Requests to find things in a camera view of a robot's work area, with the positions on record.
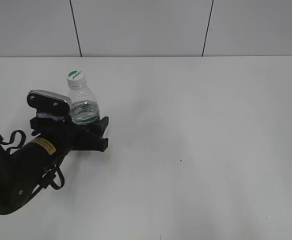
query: white tile wall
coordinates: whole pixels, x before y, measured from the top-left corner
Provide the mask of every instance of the white tile wall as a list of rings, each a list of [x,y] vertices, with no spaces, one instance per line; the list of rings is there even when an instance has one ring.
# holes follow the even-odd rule
[[[215,0],[204,56],[292,55],[292,0]]]
[[[213,0],[71,0],[84,57],[201,56]],[[204,56],[292,55],[291,0],[214,0]],[[78,57],[70,0],[0,0],[0,57]]]
[[[79,55],[68,0],[0,0],[0,57]]]
[[[212,0],[72,0],[83,56],[201,56]]]

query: white bottle cap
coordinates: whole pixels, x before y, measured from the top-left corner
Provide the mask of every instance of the white bottle cap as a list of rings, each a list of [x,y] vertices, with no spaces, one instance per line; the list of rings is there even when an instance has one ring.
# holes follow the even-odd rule
[[[86,86],[86,76],[83,71],[71,71],[67,76],[68,86],[72,89],[81,89]]]

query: white tabletop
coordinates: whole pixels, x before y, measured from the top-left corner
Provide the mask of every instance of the white tabletop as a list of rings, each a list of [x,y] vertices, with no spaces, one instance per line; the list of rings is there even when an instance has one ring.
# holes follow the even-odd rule
[[[0,58],[4,138],[78,68],[109,147],[66,156],[0,240],[292,240],[292,57]]]

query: yellow warning label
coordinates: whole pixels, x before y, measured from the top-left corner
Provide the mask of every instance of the yellow warning label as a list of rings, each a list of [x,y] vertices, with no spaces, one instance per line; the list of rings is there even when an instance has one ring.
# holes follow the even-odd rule
[[[41,145],[49,153],[49,155],[52,155],[54,152],[56,152],[56,148],[54,147],[54,145],[44,138],[36,137],[31,142]]]

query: clear plastic bottle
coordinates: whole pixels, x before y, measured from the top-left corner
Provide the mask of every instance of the clear plastic bottle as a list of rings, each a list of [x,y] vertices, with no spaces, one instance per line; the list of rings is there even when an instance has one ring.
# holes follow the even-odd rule
[[[86,125],[100,119],[100,110],[97,100],[87,86],[83,71],[72,71],[67,76],[68,96],[72,101],[70,116],[73,123]]]

